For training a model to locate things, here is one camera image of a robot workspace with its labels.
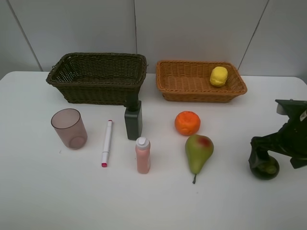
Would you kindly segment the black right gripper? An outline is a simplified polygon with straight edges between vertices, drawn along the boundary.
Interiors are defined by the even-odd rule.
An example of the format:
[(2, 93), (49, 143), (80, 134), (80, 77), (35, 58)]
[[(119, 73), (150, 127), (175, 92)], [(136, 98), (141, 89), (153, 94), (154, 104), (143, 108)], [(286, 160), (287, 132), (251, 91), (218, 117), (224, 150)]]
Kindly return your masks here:
[(289, 119), (278, 132), (253, 137), (249, 167), (253, 169), (268, 163), (268, 151), (292, 157), (290, 163), (294, 169), (307, 166), (307, 118), (303, 121)]

